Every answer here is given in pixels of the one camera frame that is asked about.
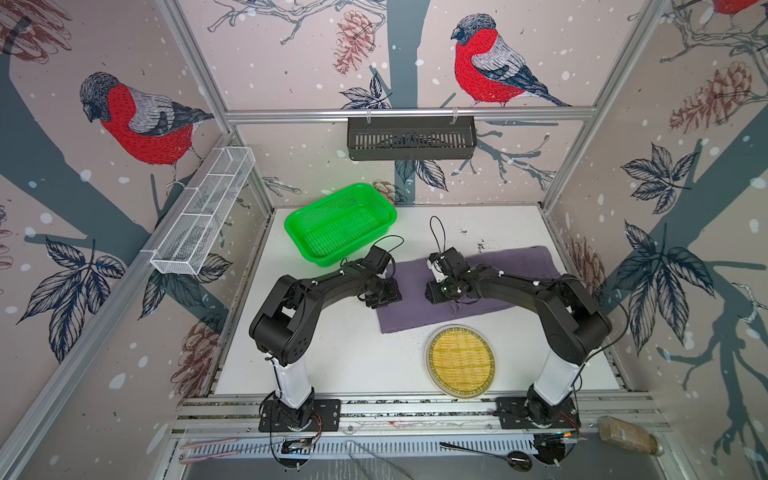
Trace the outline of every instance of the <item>green basket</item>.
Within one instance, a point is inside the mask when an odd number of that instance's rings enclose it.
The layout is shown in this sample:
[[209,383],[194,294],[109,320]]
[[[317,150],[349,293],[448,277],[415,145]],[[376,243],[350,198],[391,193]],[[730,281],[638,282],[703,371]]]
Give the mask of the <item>green basket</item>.
[[302,256],[331,266],[384,235],[397,211],[368,184],[354,184],[297,210],[286,218],[286,232]]

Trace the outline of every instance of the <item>dark gray plastic shelf basket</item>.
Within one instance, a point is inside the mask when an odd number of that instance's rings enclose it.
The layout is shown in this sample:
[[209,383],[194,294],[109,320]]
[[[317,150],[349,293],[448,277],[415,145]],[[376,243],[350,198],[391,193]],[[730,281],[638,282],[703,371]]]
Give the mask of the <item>dark gray plastic shelf basket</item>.
[[350,118],[346,146],[349,158],[370,160],[466,160],[478,144],[475,118]]

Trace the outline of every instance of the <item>white tabletop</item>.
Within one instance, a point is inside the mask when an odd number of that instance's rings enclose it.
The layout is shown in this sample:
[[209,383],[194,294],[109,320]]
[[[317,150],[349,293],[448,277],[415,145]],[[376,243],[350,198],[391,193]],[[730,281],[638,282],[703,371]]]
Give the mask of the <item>white tabletop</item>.
[[[283,228],[292,211],[276,212],[216,394],[266,394],[275,389],[272,367],[248,336],[248,327],[280,276],[312,278],[331,271],[301,257]],[[558,270],[565,271],[536,207],[398,208],[398,220],[389,228],[389,233],[406,239],[392,252],[398,262],[424,258],[436,251],[429,230],[432,215],[440,217],[445,225],[446,246],[456,247],[466,257],[476,254],[481,245],[484,251],[544,245]],[[435,227],[442,242],[437,222]],[[349,258],[364,257],[368,249],[363,247]],[[528,389],[549,352],[538,316],[521,307],[452,323],[477,330],[491,346],[496,375],[489,394]],[[319,393],[438,393],[440,390],[426,371],[424,348],[432,333],[446,324],[382,334],[375,310],[355,298],[341,300],[323,310],[304,354],[310,382]],[[602,353],[590,360],[581,376],[585,390],[619,388]]]

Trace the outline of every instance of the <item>round plate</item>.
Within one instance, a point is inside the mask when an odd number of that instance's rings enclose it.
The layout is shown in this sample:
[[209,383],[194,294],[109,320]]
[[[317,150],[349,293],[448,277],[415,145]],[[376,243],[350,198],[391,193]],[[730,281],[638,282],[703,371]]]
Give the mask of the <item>round plate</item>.
[[482,395],[491,386],[496,370],[488,342],[462,325],[444,326],[433,333],[425,361],[438,388],[458,399]]

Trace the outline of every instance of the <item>purple towel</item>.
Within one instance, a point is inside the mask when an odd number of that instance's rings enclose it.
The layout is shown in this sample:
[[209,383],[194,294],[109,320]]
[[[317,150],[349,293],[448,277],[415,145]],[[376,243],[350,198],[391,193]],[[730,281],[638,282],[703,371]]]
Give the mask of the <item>purple towel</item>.
[[[560,276],[547,247],[528,247],[487,252],[467,258],[470,266],[483,263],[507,273],[539,278]],[[424,297],[427,282],[435,279],[422,258],[397,264],[397,283],[402,300],[376,309],[382,333],[399,332],[434,323],[448,322],[467,316],[498,312],[514,305],[501,300],[480,299],[470,305],[445,302],[432,305]]]

